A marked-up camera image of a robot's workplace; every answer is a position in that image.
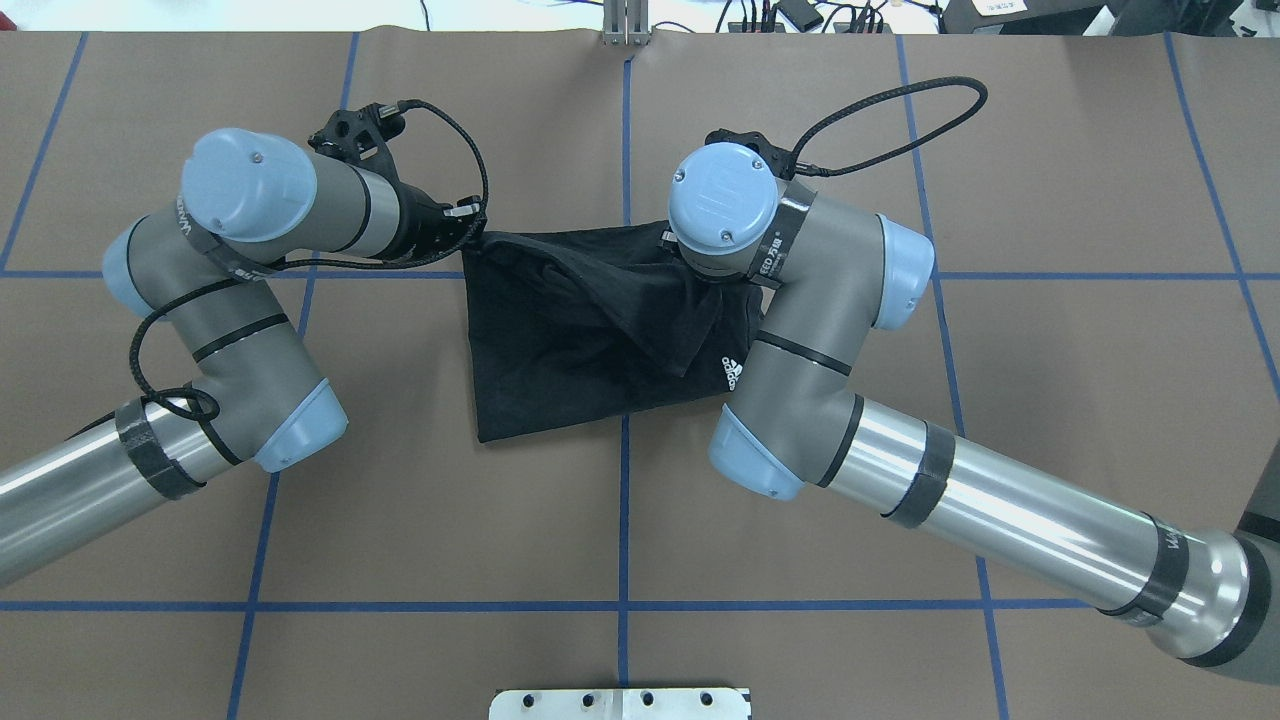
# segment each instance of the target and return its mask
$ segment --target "metal stand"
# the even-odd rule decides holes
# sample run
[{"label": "metal stand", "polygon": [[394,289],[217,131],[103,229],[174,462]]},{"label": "metal stand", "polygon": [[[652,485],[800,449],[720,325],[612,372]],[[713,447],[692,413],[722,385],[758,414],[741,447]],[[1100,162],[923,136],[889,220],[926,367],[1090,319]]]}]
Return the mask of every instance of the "metal stand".
[{"label": "metal stand", "polygon": [[605,45],[649,45],[649,0],[604,0]]}]

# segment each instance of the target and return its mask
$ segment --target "black tape band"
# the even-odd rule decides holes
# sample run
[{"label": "black tape band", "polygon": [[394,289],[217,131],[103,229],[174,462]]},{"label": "black tape band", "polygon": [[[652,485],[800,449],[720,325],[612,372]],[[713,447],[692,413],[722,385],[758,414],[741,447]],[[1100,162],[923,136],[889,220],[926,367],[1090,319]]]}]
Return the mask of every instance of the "black tape band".
[{"label": "black tape band", "polygon": [[200,228],[198,232],[192,232],[192,220],[187,215],[187,206],[183,202],[182,195],[174,202],[174,213],[178,219],[178,229],[182,231],[182,236],[187,238],[187,242],[196,249],[196,252],[207,258],[210,263],[218,265],[229,277],[243,282],[253,282],[266,279],[276,273],[275,268],[255,263],[232,250],[229,245],[223,242],[223,238],[204,228]]},{"label": "black tape band", "polygon": [[1190,550],[1181,530],[1153,515],[1148,514],[1147,518],[1156,525],[1157,543],[1156,565],[1151,569],[1151,577],[1142,585],[1138,597],[1124,606],[1115,610],[1098,609],[1098,612],[1117,618],[1135,628],[1147,628],[1164,620],[1165,611],[1172,607],[1178,593],[1183,592],[1187,571],[1190,568]]},{"label": "black tape band", "polygon": [[147,420],[142,401],[133,400],[115,411],[115,432],[120,436],[120,445],[124,446],[133,466],[160,495],[178,500],[205,487],[205,483],[192,479],[182,465],[160,447],[160,439]]},{"label": "black tape band", "polygon": [[845,456],[849,455],[849,446],[854,443],[854,433],[858,432],[858,425],[863,421],[863,405],[865,401],[863,396],[854,396],[854,411],[849,414],[849,425],[845,427],[845,437],[840,439],[840,447],[836,450],[836,456],[831,459],[831,466],[818,480],[818,487],[824,488],[831,484],[831,480],[836,479],[836,473],[840,471],[840,466],[845,464]]},{"label": "black tape band", "polygon": [[782,264],[786,263],[791,252],[791,245],[800,234],[800,225],[809,217],[809,208],[818,193],[804,184],[792,181],[787,184],[786,192],[778,201],[778,209],[773,214],[773,222],[764,231],[764,237],[755,246],[755,258],[746,270],[746,279],[764,287],[777,290],[782,286],[778,275],[782,273]]},{"label": "black tape band", "polygon": [[195,352],[192,352],[191,357],[196,363],[200,363],[205,357],[209,357],[210,355],[212,355],[214,352],[218,352],[219,350],[227,347],[228,345],[234,345],[234,343],[244,340],[246,337],[248,337],[248,336],[251,336],[253,333],[260,333],[260,332],[265,331],[266,328],[274,328],[275,325],[280,325],[280,324],[284,324],[284,323],[288,323],[288,322],[289,322],[289,316],[285,315],[284,313],[276,313],[275,315],[270,315],[270,316],[262,318],[261,320],[250,323],[250,324],[239,328],[239,329],[236,329],[236,331],[232,331],[232,332],[224,334],[223,337],[220,337],[220,338],[218,338],[215,341],[211,341],[211,342],[206,343],[200,350],[196,350]]},{"label": "black tape band", "polygon": [[1204,655],[1184,657],[1183,662],[1188,665],[1217,667],[1235,660],[1258,637],[1258,630],[1267,619],[1267,610],[1271,607],[1271,569],[1267,568],[1267,559],[1256,544],[1242,538],[1239,533],[1235,534],[1235,539],[1244,551],[1244,561],[1249,569],[1249,594],[1244,598],[1244,610],[1240,611],[1235,626],[1222,642],[1217,643],[1217,647]]},{"label": "black tape band", "polygon": [[823,368],[827,368],[828,370],[835,370],[841,375],[845,375],[846,378],[849,377],[849,373],[854,372],[854,369],[850,365],[846,365],[845,363],[836,360],[831,355],[823,355],[822,352],[818,352],[812,347],[805,347],[797,342],[791,342],[790,340],[785,337],[778,337],[773,333],[759,331],[755,333],[755,340],[764,342],[767,345],[772,345],[778,350],[786,350],[792,355],[799,355],[800,357],[804,357],[805,360],[809,360],[812,363],[817,363]]},{"label": "black tape band", "polygon": [[924,455],[915,470],[911,486],[899,501],[897,507],[881,518],[911,529],[919,528],[929,519],[938,506],[942,493],[947,491],[947,478],[956,459],[956,437],[950,430],[933,423],[924,424]]},{"label": "black tape band", "polygon": [[1258,536],[1260,538],[1266,538],[1276,544],[1280,544],[1280,520],[1274,518],[1245,511],[1240,515],[1240,524],[1236,525],[1235,529],[1244,530],[1251,536]]},{"label": "black tape band", "polygon": [[360,170],[357,170],[356,168],[351,168],[351,172],[356,173],[356,179],[360,181],[360,188],[365,191],[365,217],[361,218],[361,220],[360,220],[360,228],[356,231],[356,234],[351,236],[351,242],[348,242],[347,245],[343,245],[338,250],[334,250],[334,252],[342,252],[342,251],[347,250],[348,247],[351,247],[352,245],[356,245],[357,242],[360,242],[361,236],[365,234],[365,228],[369,227],[369,217],[372,215],[372,213],[374,213],[374,200],[369,195],[369,182],[365,181],[365,176]]}]

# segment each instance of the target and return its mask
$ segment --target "black cable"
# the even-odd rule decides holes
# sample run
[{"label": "black cable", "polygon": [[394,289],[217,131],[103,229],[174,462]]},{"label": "black cable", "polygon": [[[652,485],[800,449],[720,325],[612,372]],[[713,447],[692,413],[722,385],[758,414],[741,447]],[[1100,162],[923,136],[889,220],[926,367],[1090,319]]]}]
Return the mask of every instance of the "black cable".
[{"label": "black cable", "polygon": [[[867,27],[863,28],[864,33],[874,35],[884,31],[884,13],[881,12],[884,9],[884,5],[888,5],[888,0],[883,0],[879,5],[876,5],[874,8],[872,8],[870,4],[867,5],[868,10]],[[879,29],[876,29],[877,23],[879,23],[881,26]]]},{"label": "black cable", "polygon": [[916,8],[923,8],[924,10],[928,10],[931,15],[942,14],[942,8],[938,5],[937,0],[934,0],[932,5],[925,5],[924,3],[918,3],[916,0],[902,0],[902,1],[906,3],[908,5],[915,5]]},{"label": "black cable", "polygon": [[[742,6],[742,24],[746,24],[746,0],[737,0]],[[716,20],[716,32],[724,24],[724,15],[728,14],[728,6],[733,4],[733,0],[724,0],[724,6],[721,8],[721,17]]]},{"label": "black cable", "polygon": [[682,29],[685,32],[692,32],[692,33],[696,35],[696,31],[692,31],[692,29],[689,28],[689,26],[680,24],[676,20],[662,20],[660,23],[653,23],[653,28],[652,29],[658,29],[662,26],[678,27],[680,29]]},{"label": "black cable", "polygon": [[[858,163],[856,165],[847,165],[845,168],[836,168],[835,170],[828,169],[828,168],[822,168],[819,165],[810,165],[808,163],[800,163],[799,161],[800,151],[804,150],[804,146],[808,145],[809,141],[814,138],[814,136],[817,136],[819,132],[824,131],[826,128],[828,128],[828,127],[838,123],[840,120],[847,118],[849,115],[852,115],[854,113],[858,113],[859,110],[865,110],[867,108],[870,108],[872,105],[878,105],[881,102],[884,102],[886,100],[893,100],[895,97],[902,97],[904,95],[913,95],[915,92],[923,92],[925,90],[934,90],[934,88],[938,88],[938,87],[954,87],[954,86],[955,87],[968,87],[968,88],[975,91],[978,94],[978,99],[974,100],[973,105],[970,105],[968,110],[965,110],[964,113],[960,113],[959,115],[956,115],[955,118],[952,118],[950,122],[947,122],[942,127],[934,129],[933,132],[931,132],[931,133],[928,133],[928,135],[925,135],[925,136],[923,136],[920,138],[916,138],[916,140],[914,140],[911,142],[908,142],[906,145],[904,145],[901,147],[897,147],[895,150],[890,150],[888,152],[884,152],[883,155],[877,155],[876,158],[872,158],[870,160],[864,160],[861,163]],[[817,123],[814,123],[813,127],[810,127],[808,131],[805,131],[805,133],[803,136],[800,136],[800,140],[796,141],[795,147],[791,149],[791,160],[790,160],[790,163],[787,165],[787,172],[785,173],[783,179],[791,179],[795,176],[806,176],[806,177],[818,177],[818,178],[832,178],[832,177],[836,177],[836,176],[846,176],[849,173],[854,173],[854,172],[869,168],[872,165],[877,165],[877,164],[883,163],[884,160],[888,160],[891,158],[897,158],[899,155],[902,155],[904,152],[910,152],[911,150],[915,150],[916,147],[919,147],[919,146],[924,145],[925,142],[928,142],[928,141],[938,137],[940,135],[942,135],[942,133],[945,133],[945,132],[955,128],[960,123],[963,123],[963,122],[968,120],[969,118],[974,117],[974,114],[977,114],[978,110],[980,110],[982,106],[986,105],[986,104],[987,104],[987,86],[983,85],[982,82],[972,78],[972,77],[964,77],[964,76],[951,76],[951,77],[941,77],[941,78],[934,78],[934,79],[925,79],[925,81],[920,81],[920,82],[913,82],[911,85],[904,85],[902,87],[895,87],[893,90],[886,90],[883,92],[877,92],[876,95],[872,95],[869,97],[863,97],[858,102],[852,102],[850,105],[846,105],[846,106],[841,108],[840,110],[836,110],[835,113],[832,113],[832,114],[827,115],[826,118],[818,120]]]},{"label": "black cable", "polygon": [[425,100],[401,100],[397,105],[401,108],[401,110],[412,110],[419,108],[421,108],[422,110],[429,110],[435,117],[444,120],[451,128],[453,128],[454,132],[457,132],[458,136],[462,137],[463,142],[467,143],[467,147],[471,149],[471,155],[476,160],[476,169],[480,170],[480,208],[476,210],[475,215],[472,215],[471,224],[467,225],[467,229],[466,232],[462,233],[462,237],[460,237],[458,241],[451,245],[449,247],[440,250],[439,252],[419,258],[417,260],[402,260],[390,263],[352,263],[349,260],[306,258],[302,260],[289,260],[288,263],[282,263],[274,266],[279,268],[280,270],[292,270],[294,268],[311,268],[311,266],[343,268],[348,270],[366,270],[366,269],[407,270],[410,268],[421,268],[422,265],[430,265],[431,263],[438,263],[448,258],[449,255],[453,255],[463,245],[470,242],[471,238],[475,237],[476,232],[480,231],[480,225],[483,225],[485,220],[485,210],[489,208],[489,172],[485,169],[484,158],[480,156],[480,149],[476,147],[475,140],[472,140],[471,135],[467,133],[467,131],[462,129],[462,126],[460,126],[457,120],[451,118],[448,113],[440,110],[439,108],[431,105]]},{"label": "black cable", "polygon": [[[196,389],[193,389],[193,388],[187,388],[187,387],[175,387],[175,388],[169,388],[169,389],[161,389],[161,391],[157,391],[157,392],[156,392],[156,395],[159,395],[159,396],[161,396],[161,397],[180,397],[180,398],[184,398],[184,400],[193,400],[193,397],[195,397],[195,393],[196,393],[196,392],[198,392],[198,391],[196,391]],[[142,397],[140,397],[138,400],[142,400],[142,401],[147,401],[147,400],[150,400],[150,398],[148,398],[147,396],[142,396]],[[114,419],[115,419],[115,414],[116,414],[116,413],[118,413],[118,410],[111,410],[111,411],[110,411],[110,413],[108,413],[106,415],[102,415],[102,416],[101,416],[101,418],[99,418],[97,420],[93,420],[92,423],[90,423],[90,424],[84,425],[83,428],[81,428],[81,429],[78,429],[78,430],[76,430],[76,432],[74,432],[74,433],[72,433],[72,436],[70,436],[70,437],[68,437],[67,439],[72,439],[73,437],[78,437],[78,436],[82,436],[82,434],[84,434],[84,433],[87,433],[87,432],[92,430],[93,428],[96,428],[96,427],[101,425],[102,423],[109,423],[109,421],[114,420]]]},{"label": "black cable", "polygon": [[856,13],[860,9],[858,5],[852,5],[852,4],[849,4],[849,3],[819,3],[819,5],[835,5],[836,6],[836,9],[832,10],[829,15],[827,15],[827,22],[822,23],[822,29],[818,31],[819,35],[823,33],[823,32],[827,32],[827,28],[831,27],[831,23],[836,19],[836,15],[840,14],[840,12],[845,10],[845,9],[849,10],[849,27],[852,27],[854,26],[854,18],[858,17]]},{"label": "black cable", "polygon": [[[150,315],[142,319],[142,323],[138,325],[138,329],[134,331],[133,333],[133,341],[129,343],[129,373],[133,375],[133,382],[137,383],[138,389],[142,391],[142,396],[145,398],[150,400],[151,402],[155,402],[160,407],[164,407],[165,410],[173,413],[179,418],[183,418],[186,420],[192,420],[196,423],[207,423],[218,416],[218,414],[221,411],[221,407],[219,407],[218,401],[214,400],[211,395],[209,395],[202,389],[170,388],[170,389],[157,391],[156,388],[151,387],[151,383],[148,383],[147,378],[142,374],[142,361],[140,356],[142,354],[142,341],[147,337],[147,331],[150,331],[151,325],[156,324],[156,322],[160,318],[164,318],[169,313],[173,313],[174,310],[182,307],[183,305],[191,302],[192,300],[204,297],[211,292],[218,292],[220,290],[236,287],[238,284],[241,284],[241,281],[228,278],[225,281],[219,281],[215,283],[206,284],[204,287],[198,287],[180,297],[175,297],[169,302],[165,302],[160,307],[152,310]],[[182,407],[178,407],[177,405],[166,400],[169,397],[183,397],[191,401],[191,405],[192,407],[195,407],[195,410],[184,410]]]}]

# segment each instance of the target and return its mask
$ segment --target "label sticker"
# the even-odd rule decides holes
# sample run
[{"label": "label sticker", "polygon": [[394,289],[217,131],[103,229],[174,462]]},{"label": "label sticker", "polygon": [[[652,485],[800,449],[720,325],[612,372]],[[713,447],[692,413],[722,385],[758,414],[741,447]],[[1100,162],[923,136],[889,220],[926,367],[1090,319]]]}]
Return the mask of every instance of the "label sticker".
[{"label": "label sticker", "polygon": [[979,15],[988,18],[991,15],[1009,15],[1027,10],[1024,0],[973,0],[973,6],[978,9]]}]

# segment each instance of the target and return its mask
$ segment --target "silver metal tube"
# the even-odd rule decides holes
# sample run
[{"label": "silver metal tube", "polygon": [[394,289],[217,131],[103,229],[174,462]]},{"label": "silver metal tube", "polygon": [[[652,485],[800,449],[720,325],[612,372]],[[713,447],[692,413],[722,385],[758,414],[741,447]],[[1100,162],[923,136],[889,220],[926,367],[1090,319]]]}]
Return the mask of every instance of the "silver metal tube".
[{"label": "silver metal tube", "polygon": [[[198,424],[155,405],[147,420],[165,454],[196,482],[230,466]],[[0,587],[164,502],[110,421],[0,471]]]},{"label": "silver metal tube", "polygon": [[[831,489],[887,514],[915,478],[924,423],[865,401]],[[1065,588],[1102,609],[1140,591],[1156,561],[1146,515],[956,438],[946,492],[920,529]]]},{"label": "silver metal tube", "polygon": [[955,465],[922,525],[943,539],[1115,609],[1151,577],[1151,518],[956,438]]},{"label": "silver metal tube", "polygon": [[1196,657],[1217,647],[1244,614],[1249,594],[1249,568],[1235,538],[1222,530],[1198,530],[1187,533],[1187,582],[1164,620],[1147,628],[1151,642],[1174,657]]}]

